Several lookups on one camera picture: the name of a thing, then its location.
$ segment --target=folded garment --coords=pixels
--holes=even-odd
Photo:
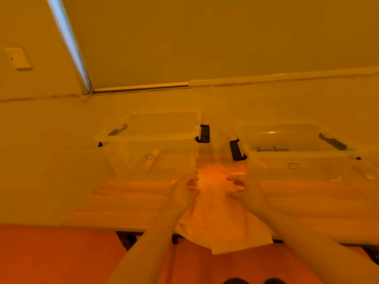
[[[188,240],[210,248],[213,254],[272,243],[271,230],[238,201],[225,196],[226,191],[242,189],[226,181],[229,175],[214,166],[199,170],[197,188],[201,194],[175,229]]]

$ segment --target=light switch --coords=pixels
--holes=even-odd
[[[4,48],[9,59],[12,62],[12,65],[16,69],[31,69],[30,63],[23,51],[20,47],[14,48]]]

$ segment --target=clear plastic container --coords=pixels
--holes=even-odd
[[[261,181],[341,181],[354,151],[316,124],[239,126],[248,173]]]
[[[201,114],[133,114],[95,136],[124,181],[174,180],[195,174]]]

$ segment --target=floor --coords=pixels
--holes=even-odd
[[[368,256],[357,247],[355,252]],[[126,251],[115,232],[0,226],[0,283],[103,284]],[[322,283],[285,244],[212,255],[186,239],[169,247],[159,284],[222,284],[240,277],[261,284]]]

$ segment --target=person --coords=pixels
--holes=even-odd
[[[198,177],[185,176],[173,186],[167,207],[133,245],[109,277],[107,284],[155,284],[174,229],[195,201]],[[273,207],[257,181],[243,175],[227,177],[244,190],[226,196],[239,201],[250,213],[266,223],[326,284],[379,283],[379,266],[348,248],[316,233]],[[229,279],[224,284],[248,284]],[[265,283],[284,283],[269,279]]]

